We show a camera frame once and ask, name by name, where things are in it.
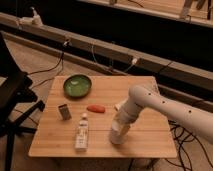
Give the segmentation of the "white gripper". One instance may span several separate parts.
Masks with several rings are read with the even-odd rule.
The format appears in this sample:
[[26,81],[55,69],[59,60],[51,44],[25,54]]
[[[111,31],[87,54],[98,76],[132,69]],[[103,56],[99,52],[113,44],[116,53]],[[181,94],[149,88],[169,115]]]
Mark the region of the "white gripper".
[[116,131],[120,136],[124,136],[130,129],[130,125],[123,123],[118,116],[115,116],[112,122],[112,129]]

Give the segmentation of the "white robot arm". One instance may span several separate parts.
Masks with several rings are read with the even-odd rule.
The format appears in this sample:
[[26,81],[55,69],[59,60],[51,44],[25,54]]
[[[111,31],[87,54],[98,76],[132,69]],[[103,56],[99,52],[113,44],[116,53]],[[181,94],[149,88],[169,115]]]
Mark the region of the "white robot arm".
[[129,88],[128,99],[112,121],[109,140],[113,144],[122,144],[130,125],[145,108],[160,112],[213,144],[213,113],[168,99],[140,85]]

